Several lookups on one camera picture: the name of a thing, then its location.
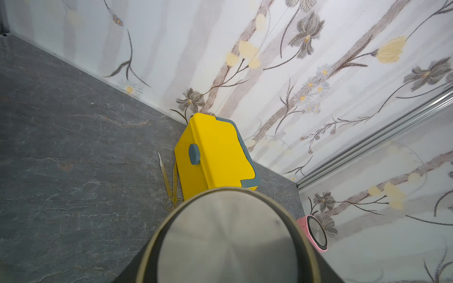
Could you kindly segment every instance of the scissor handle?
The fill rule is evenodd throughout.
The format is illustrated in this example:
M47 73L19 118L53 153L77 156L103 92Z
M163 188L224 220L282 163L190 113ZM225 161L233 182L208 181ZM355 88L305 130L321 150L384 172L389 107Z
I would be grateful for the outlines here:
M166 199L164 200L164 209L165 209L166 211L171 211L171 210L173 210L175 207L176 207L176 206L174 205L173 199L172 199L172 198L166 198Z
M166 199L164 200L164 209L165 209L166 211L171 211L171 210L175 209L177 206L179 206L182 202L184 202L183 199L177 198L177 199L176 199L176 205L175 205L175 203L173 202L173 198L172 198L172 197L171 197L171 198L166 198Z

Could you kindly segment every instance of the pink speaker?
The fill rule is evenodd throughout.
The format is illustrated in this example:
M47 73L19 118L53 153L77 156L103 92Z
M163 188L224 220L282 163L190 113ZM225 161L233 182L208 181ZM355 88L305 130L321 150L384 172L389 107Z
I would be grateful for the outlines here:
M313 215L299 218L297 224L318 252L322 253L327 250L326 232Z

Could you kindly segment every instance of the gray marble countertop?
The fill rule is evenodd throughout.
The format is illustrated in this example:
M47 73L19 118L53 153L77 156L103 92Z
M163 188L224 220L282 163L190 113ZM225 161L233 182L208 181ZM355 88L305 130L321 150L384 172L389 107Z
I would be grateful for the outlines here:
M185 126L56 57L0 38L0 282L109 282L166 218ZM295 185L258 191L303 216Z

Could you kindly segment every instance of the wall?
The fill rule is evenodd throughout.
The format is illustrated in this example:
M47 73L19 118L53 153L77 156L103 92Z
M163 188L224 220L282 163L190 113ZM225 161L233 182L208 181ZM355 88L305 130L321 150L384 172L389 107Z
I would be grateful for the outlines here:
M440 112L300 193L346 282L453 281L453 106Z
M292 181L453 82L451 0L5 2L14 33L181 122L234 120Z

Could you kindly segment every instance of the gray lid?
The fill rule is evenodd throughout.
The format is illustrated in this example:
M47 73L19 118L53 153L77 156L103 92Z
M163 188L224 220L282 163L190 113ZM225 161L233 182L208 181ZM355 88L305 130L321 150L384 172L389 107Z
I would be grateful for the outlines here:
M275 211L239 191L194 200L171 224L159 252L159 283L297 282L293 240Z

